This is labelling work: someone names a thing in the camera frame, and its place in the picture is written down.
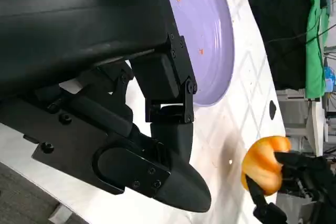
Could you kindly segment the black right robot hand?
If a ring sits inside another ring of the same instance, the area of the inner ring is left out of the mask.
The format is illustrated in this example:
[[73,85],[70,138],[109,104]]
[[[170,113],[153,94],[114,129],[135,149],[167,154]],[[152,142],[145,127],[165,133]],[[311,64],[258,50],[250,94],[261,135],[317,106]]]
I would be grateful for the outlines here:
[[[315,200],[309,223],[335,223],[335,174],[322,156],[308,157],[295,152],[274,152],[282,165],[282,180],[301,183],[304,192]],[[255,204],[253,215],[261,223],[287,223],[286,214],[265,200],[266,191],[254,179],[245,176]]]

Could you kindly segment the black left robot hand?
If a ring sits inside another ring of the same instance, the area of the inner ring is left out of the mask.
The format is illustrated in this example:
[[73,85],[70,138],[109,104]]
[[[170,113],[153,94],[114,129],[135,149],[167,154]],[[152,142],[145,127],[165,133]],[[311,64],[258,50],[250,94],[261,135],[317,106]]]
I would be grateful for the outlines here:
[[170,0],[1,0],[1,123],[41,163],[207,212],[190,165],[196,92]]

